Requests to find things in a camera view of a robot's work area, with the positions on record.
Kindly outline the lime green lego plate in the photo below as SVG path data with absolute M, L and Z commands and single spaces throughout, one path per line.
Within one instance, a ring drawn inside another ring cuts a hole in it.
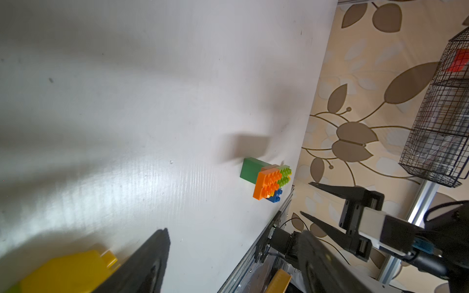
M 291 180 L 291 174 L 292 174 L 292 169 L 287 166 L 287 165 L 282 165 L 280 167 L 277 167 L 280 171 L 280 174 L 282 175 L 281 179 L 278 180 L 277 184 L 279 185 L 280 188 L 288 184 Z

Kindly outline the green lego cube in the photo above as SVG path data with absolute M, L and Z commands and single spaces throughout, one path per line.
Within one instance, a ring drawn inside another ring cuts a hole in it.
M 243 161 L 240 178 L 255 184 L 258 178 L 258 174 L 261 171 L 276 167 L 277 165 L 275 164 L 269 164 L 254 157 L 247 157 Z

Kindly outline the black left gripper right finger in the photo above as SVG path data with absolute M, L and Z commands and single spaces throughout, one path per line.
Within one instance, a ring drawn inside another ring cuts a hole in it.
M 399 292 L 343 263 L 307 231 L 298 238 L 298 261 L 307 293 Z

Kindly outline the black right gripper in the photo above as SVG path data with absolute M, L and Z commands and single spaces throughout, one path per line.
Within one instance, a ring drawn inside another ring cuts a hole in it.
M 421 228 L 382 211 L 384 194 L 360 186 L 331 186 L 315 182 L 309 185 L 345 200 L 339 222 L 345 233 L 300 212 L 345 251 L 362 261 L 369 260 L 372 248 L 400 259 L 416 254 L 414 244 Z

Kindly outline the yellow lego brick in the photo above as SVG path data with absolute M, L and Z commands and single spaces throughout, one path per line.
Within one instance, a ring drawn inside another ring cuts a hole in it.
M 111 252 L 90 250 L 49 260 L 11 286 L 8 293 L 91 293 L 118 268 Z

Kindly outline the blue lego brick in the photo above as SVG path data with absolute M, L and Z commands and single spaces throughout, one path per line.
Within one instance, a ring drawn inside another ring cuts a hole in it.
M 281 195 L 283 194 L 282 189 L 277 189 L 275 190 L 271 195 L 269 195 L 266 200 L 272 202 L 272 203 L 277 203 L 281 200 Z

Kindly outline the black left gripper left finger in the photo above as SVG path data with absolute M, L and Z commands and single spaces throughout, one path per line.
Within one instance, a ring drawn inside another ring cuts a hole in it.
M 168 229 L 157 230 L 96 293 L 159 293 L 167 268 L 171 241 Z

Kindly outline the red object in basket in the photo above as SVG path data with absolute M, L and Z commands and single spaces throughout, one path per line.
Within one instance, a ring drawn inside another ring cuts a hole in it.
M 461 72 L 468 63 L 469 50 L 457 49 L 446 58 L 444 69 L 448 73 L 458 73 Z

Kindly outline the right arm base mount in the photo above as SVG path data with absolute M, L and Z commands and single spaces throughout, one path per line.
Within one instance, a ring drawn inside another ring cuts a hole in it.
M 255 244 L 254 261 L 264 263 L 271 249 L 275 250 L 283 259 L 295 269 L 299 266 L 299 232 L 288 233 L 281 228 L 282 211 L 277 211 L 274 218 L 261 233 Z

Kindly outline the orange lego plate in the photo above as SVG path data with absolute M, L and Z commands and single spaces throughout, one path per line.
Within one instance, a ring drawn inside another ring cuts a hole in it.
M 253 198 L 256 200 L 268 199 L 275 195 L 280 189 L 278 182 L 282 174 L 277 166 L 261 171 L 256 179 Z

